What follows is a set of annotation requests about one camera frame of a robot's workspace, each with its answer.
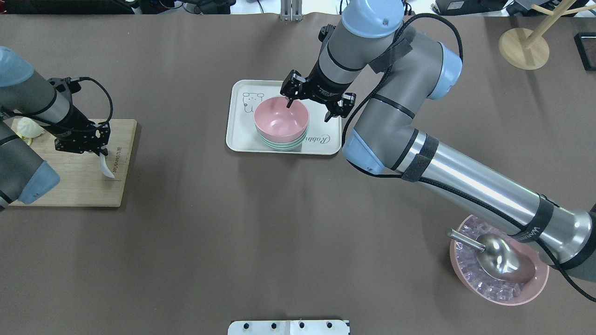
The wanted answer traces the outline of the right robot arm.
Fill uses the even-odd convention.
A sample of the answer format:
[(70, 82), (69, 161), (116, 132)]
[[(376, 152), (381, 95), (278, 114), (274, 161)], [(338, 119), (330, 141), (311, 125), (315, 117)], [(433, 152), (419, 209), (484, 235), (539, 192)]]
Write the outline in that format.
[(289, 107), (311, 100), (327, 118), (354, 120), (343, 154), (362, 172), (422, 185), (534, 248), (565, 278), (594, 282), (594, 212), (561, 207), (417, 127), (420, 110), (449, 93), (463, 65), (462, 49), (415, 27), (422, 19), (404, 19), (400, 0), (352, 0), (321, 30), (310, 74), (291, 71), (281, 95)]

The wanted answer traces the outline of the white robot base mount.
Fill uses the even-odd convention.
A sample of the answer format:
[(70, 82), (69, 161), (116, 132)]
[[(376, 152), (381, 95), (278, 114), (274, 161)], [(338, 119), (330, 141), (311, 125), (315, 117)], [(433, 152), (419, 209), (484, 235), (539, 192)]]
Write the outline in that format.
[(264, 320), (230, 323), (228, 335), (349, 335), (345, 320)]

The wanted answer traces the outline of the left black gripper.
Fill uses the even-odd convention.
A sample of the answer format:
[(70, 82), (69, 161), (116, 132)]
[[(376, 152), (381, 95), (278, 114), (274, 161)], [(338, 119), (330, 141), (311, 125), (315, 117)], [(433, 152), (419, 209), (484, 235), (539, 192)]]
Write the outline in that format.
[(90, 152), (98, 156), (107, 156), (107, 144), (109, 142), (110, 132), (110, 123), (101, 122), (95, 124), (94, 122), (90, 122), (83, 130), (69, 129), (55, 135), (54, 147), (57, 151), (74, 154)]

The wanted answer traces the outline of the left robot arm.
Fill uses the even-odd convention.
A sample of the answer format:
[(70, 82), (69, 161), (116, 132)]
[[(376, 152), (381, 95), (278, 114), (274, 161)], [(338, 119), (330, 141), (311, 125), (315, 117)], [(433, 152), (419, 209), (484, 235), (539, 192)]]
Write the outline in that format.
[(18, 200), (30, 204), (59, 182), (57, 172), (30, 143), (44, 133), (54, 136), (57, 151), (98, 155), (101, 172), (107, 167), (108, 121), (90, 121), (74, 104), (80, 78), (43, 78), (33, 66), (8, 47), (0, 50), (0, 208)]

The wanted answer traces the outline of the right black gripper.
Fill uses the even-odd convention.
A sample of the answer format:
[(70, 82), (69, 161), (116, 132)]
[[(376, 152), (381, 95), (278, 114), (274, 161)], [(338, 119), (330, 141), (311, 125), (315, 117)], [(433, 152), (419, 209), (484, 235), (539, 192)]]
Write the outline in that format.
[(336, 83), (329, 79), (316, 63), (309, 76), (304, 78), (297, 70), (291, 70), (280, 89), (286, 97), (286, 108), (291, 108), (294, 100), (312, 100), (326, 106), (325, 122), (332, 117), (347, 117), (355, 106), (356, 94), (346, 93), (348, 83)]

